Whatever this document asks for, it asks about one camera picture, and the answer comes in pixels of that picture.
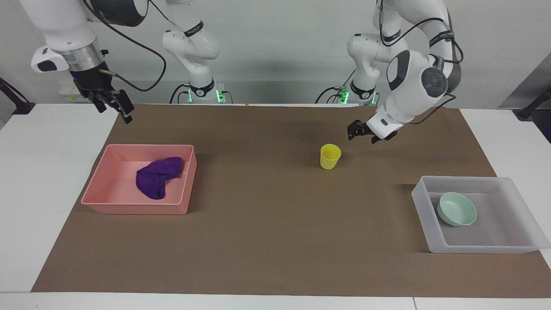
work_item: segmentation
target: pink plastic tray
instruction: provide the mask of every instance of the pink plastic tray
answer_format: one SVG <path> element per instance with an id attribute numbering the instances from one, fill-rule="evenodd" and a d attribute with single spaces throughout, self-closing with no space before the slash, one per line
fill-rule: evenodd
<path id="1" fill-rule="evenodd" d="M 166 183 L 163 199 L 145 196 L 136 171 L 173 156 L 183 159 L 181 176 Z M 103 214 L 186 214 L 196 168 L 193 145 L 108 145 L 81 202 Z"/>

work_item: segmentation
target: white table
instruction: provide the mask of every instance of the white table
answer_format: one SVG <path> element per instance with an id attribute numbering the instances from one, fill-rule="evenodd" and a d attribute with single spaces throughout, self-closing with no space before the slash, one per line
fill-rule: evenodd
<path id="1" fill-rule="evenodd" d="M 551 145 L 533 123 L 519 122 L 510 111 L 462 113 L 496 174 L 513 179 L 551 239 Z M 0 131 L 1 309 L 551 309 L 551 299 L 27 293 L 116 116 L 86 104 L 39 104 Z M 551 250 L 542 254 L 551 264 Z"/>

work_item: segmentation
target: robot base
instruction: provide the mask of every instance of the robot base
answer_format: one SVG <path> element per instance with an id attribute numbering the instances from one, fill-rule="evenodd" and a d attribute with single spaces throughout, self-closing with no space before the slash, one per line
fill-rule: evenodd
<path id="1" fill-rule="evenodd" d="M 187 99 L 187 103 L 208 104 L 208 103 L 225 103 L 226 94 L 224 93 L 224 84 L 216 82 L 215 87 L 208 92 L 205 96 L 199 97 L 190 90 L 190 95 Z"/>
<path id="2" fill-rule="evenodd" d="M 358 95 L 356 95 L 353 92 L 350 92 L 349 90 L 346 90 L 349 92 L 349 96 L 347 97 L 347 103 L 356 103 L 358 105 L 365 105 L 365 106 L 377 106 L 379 103 L 379 99 L 381 98 L 381 94 L 378 92 L 374 92 L 373 95 L 369 96 L 367 99 L 361 99 Z"/>

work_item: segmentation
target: black cable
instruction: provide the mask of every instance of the black cable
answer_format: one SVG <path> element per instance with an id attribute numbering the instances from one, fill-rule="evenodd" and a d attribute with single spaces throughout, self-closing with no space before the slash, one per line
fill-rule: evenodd
<path id="1" fill-rule="evenodd" d="M 331 95 L 329 96 L 329 98 L 327 98 L 327 101 L 325 103 L 329 103 L 329 100 L 331 100 L 331 98 L 333 98 L 333 102 L 332 103 L 335 103 L 335 100 L 340 96 L 340 94 L 335 94 L 335 95 Z"/>
<path id="2" fill-rule="evenodd" d="M 190 93 L 189 93 L 188 91 L 186 91 L 186 90 L 183 91 L 183 92 L 180 92 L 180 93 L 178 94 L 178 99 L 177 99 L 177 101 L 176 101 L 178 104 L 180 104 L 180 95 L 181 95 L 181 94 L 188 94 L 188 95 L 189 95 Z"/>
<path id="3" fill-rule="evenodd" d="M 153 2 L 152 0 L 149 0 L 148 1 L 149 3 L 151 3 L 156 9 L 157 11 L 159 11 L 159 13 L 161 13 L 161 15 L 169 22 L 172 24 L 172 22 L 170 21 L 170 19 L 168 17 L 166 17 L 165 13 L 163 13 L 163 11 L 161 11 L 161 9 L 155 4 L 155 2 Z"/>
<path id="4" fill-rule="evenodd" d="M 463 59 L 465 58 L 465 55 L 463 54 L 463 50 L 461 49 L 461 47 L 459 46 L 459 44 L 457 44 L 457 42 L 455 41 L 455 39 L 451 39 L 451 42 L 453 44 L 453 46 L 455 46 L 457 48 L 457 50 L 459 51 L 459 55 L 461 55 L 461 59 L 459 60 L 447 60 L 447 59 L 444 59 L 444 62 L 449 62 L 449 63 L 461 63 L 463 61 Z"/>
<path id="5" fill-rule="evenodd" d="M 380 14 L 383 14 L 383 0 L 381 0 L 381 6 L 379 7 L 379 12 Z M 392 45 L 398 43 L 398 41 L 402 40 L 408 33 L 410 33 L 410 31 L 412 31 L 413 29 L 417 28 L 418 26 L 426 23 L 426 22 L 430 22 L 432 20 L 438 20 L 442 23 L 444 23 L 445 21 L 439 17 L 431 17 L 431 18 L 427 18 L 427 19 L 424 19 L 418 23 L 416 23 L 413 27 L 409 28 L 408 31 L 406 31 L 403 35 L 401 35 L 398 39 L 396 39 L 396 41 L 390 43 L 390 44 L 386 44 L 385 43 L 385 40 L 383 39 L 383 35 L 382 35 L 382 24 L 383 24 L 383 20 L 381 18 L 379 18 L 379 37 L 381 39 L 381 43 L 384 45 L 384 46 L 387 46 L 387 47 L 391 47 Z M 444 62 L 448 62 L 448 63 L 461 63 L 464 59 L 464 55 L 463 55 L 463 50 L 461 49 L 461 47 L 459 46 L 459 44 L 457 43 L 457 41 L 455 39 L 451 39 L 451 42 L 452 42 L 452 48 L 455 46 L 457 48 L 457 50 L 459 51 L 460 55 L 461 55 L 461 59 L 460 60 L 448 60 L 448 59 L 444 59 Z"/>
<path id="6" fill-rule="evenodd" d="M 25 101 L 27 101 L 28 103 L 30 103 L 30 101 L 27 99 L 27 97 L 25 97 L 23 94 L 21 94 L 20 91 L 17 90 L 17 88 L 13 87 L 10 83 L 8 83 L 8 81 L 6 81 L 5 79 L 2 79 L 2 82 L 4 84 L 6 84 L 9 88 L 11 88 L 17 95 L 19 95 L 21 98 L 23 98 Z"/>
<path id="7" fill-rule="evenodd" d="M 163 13 L 163 11 L 155 4 L 155 2 L 153 2 L 152 0 L 149 0 L 148 2 L 151 3 L 157 9 L 157 11 L 159 11 L 159 13 L 161 13 L 161 15 L 166 19 L 167 22 L 171 23 L 172 25 L 174 25 L 178 29 L 182 29 L 180 26 L 176 25 L 174 22 L 172 22 L 172 20 L 170 20 L 168 17 L 166 17 L 165 13 Z"/>
<path id="8" fill-rule="evenodd" d="M 155 86 L 157 86 L 157 84 L 159 84 L 159 82 L 161 81 L 161 79 L 163 78 L 163 76 L 165 75 L 165 72 L 166 72 L 166 59 L 161 55 L 159 54 L 157 51 L 141 44 L 140 42 L 134 40 L 133 38 L 125 35 L 124 33 L 118 31 L 117 29 L 115 29 L 113 26 L 111 26 L 107 20 L 105 20 L 105 18 L 103 16 L 101 16 L 100 14 L 96 13 L 92 7 L 90 7 L 90 5 L 88 4 L 88 2 L 86 2 L 86 0 L 82 0 L 82 2 L 84 3 L 84 5 L 86 6 L 86 8 L 88 8 L 90 10 L 90 12 L 92 12 L 92 14 L 100 21 L 102 22 L 104 25 L 106 25 L 109 29 L 113 30 L 114 32 L 116 32 L 117 34 L 119 34 L 121 37 L 125 38 L 126 40 L 138 45 L 139 47 L 145 49 L 145 50 L 148 50 L 150 52 L 152 52 L 153 54 L 157 55 L 162 61 L 163 61 L 163 70 L 161 72 L 161 74 L 159 75 L 159 78 L 157 78 L 157 81 L 155 81 L 155 83 L 153 83 L 153 85 L 151 85 L 150 87 L 148 88 L 140 88 L 140 87 L 137 87 L 136 85 L 130 83 L 128 80 L 126 80 L 125 78 L 121 77 L 119 74 L 116 74 L 115 77 L 121 79 L 123 82 L 125 82 L 126 84 L 130 85 L 132 88 L 136 89 L 136 90 L 139 90 L 140 92 L 148 92 L 150 90 L 152 90 Z"/>
<path id="9" fill-rule="evenodd" d="M 178 92 L 178 90 L 182 87 L 189 87 L 188 84 L 180 84 L 176 87 L 176 89 L 174 89 L 174 92 L 172 93 L 172 96 L 170 96 L 170 101 L 169 103 L 171 104 L 173 101 L 174 101 L 174 97 L 176 96 L 176 93 Z"/>
<path id="10" fill-rule="evenodd" d="M 431 17 L 431 18 L 427 18 L 427 19 L 424 19 L 418 23 L 415 24 L 415 26 L 411 27 L 408 29 L 408 31 L 406 31 L 403 35 L 401 35 L 398 39 L 396 39 L 396 41 L 390 43 L 390 44 L 386 44 L 384 39 L 383 39 L 383 36 L 382 36 L 382 24 L 379 25 L 379 36 L 381 37 L 381 43 L 386 46 L 386 47 L 391 47 L 392 45 L 398 43 L 398 41 L 402 40 L 408 33 L 410 33 L 413 29 L 415 29 L 416 27 L 426 23 L 426 22 L 430 22 L 432 20 L 438 20 L 440 22 L 443 22 L 444 20 L 439 18 L 439 17 Z"/>
<path id="11" fill-rule="evenodd" d="M 423 118 L 422 120 L 418 121 L 418 122 L 409 122 L 409 124 L 412 124 L 412 125 L 419 125 L 421 123 L 423 123 L 424 121 L 426 121 L 432 114 L 434 114 L 434 112 L 438 111 L 440 108 L 442 108 L 446 103 L 456 99 L 457 97 L 455 95 L 452 95 L 452 94 L 446 94 L 448 96 L 450 96 L 451 98 L 444 101 L 441 105 L 437 106 L 436 109 L 434 109 L 431 113 L 429 113 L 429 115 L 425 116 L 425 118 Z"/>
<path id="12" fill-rule="evenodd" d="M 234 97 L 231 95 L 231 92 L 228 92 L 227 90 L 224 90 L 222 93 L 223 93 L 223 94 L 230 94 L 231 103 L 232 103 L 232 104 L 234 103 Z"/>
<path id="13" fill-rule="evenodd" d="M 348 83 L 348 81 L 352 78 L 352 76 L 353 76 L 355 73 L 356 73 L 356 69 L 354 69 L 354 71 L 352 71 L 352 73 L 351 73 L 350 76 L 346 79 L 346 81 L 344 81 L 343 87 L 346 86 L 346 83 Z M 332 104 L 335 103 L 335 100 L 336 100 L 336 99 L 337 99 L 336 97 L 333 98 L 333 101 L 332 101 L 331 103 L 332 103 Z"/>
<path id="14" fill-rule="evenodd" d="M 315 103 L 318 103 L 318 102 L 320 101 L 321 97 L 322 97 L 323 95 L 325 95 L 325 93 L 329 92 L 330 90 L 337 90 L 337 89 L 336 89 L 335 87 L 329 87 L 329 88 L 327 88 L 326 90 L 324 90 L 323 92 L 321 92 L 321 94 L 317 97 Z"/>

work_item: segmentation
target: black clamp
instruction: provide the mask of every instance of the black clamp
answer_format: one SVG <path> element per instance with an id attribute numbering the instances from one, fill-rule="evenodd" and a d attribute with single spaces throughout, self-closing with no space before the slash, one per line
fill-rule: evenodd
<path id="1" fill-rule="evenodd" d="M 394 138 L 398 134 L 398 131 L 393 131 L 386 138 L 381 139 L 377 137 L 377 135 L 368 127 L 366 123 L 360 120 L 353 121 L 350 125 L 348 125 L 347 130 L 348 130 L 348 141 L 352 140 L 357 136 L 373 135 L 373 137 L 371 137 L 371 144 L 375 144 L 382 140 L 388 141 Z"/>
<path id="2" fill-rule="evenodd" d="M 130 113 L 134 110 L 134 105 L 123 89 L 119 91 L 104 89 L 92 90 L 88 93 L 88 99 L 94 104 L 99 113 L 103 113 L 107 110 L 105 107 L 105 104 L 107 104 L 117 110 L 125 124 L 129 124 L 132 121 Z"/>

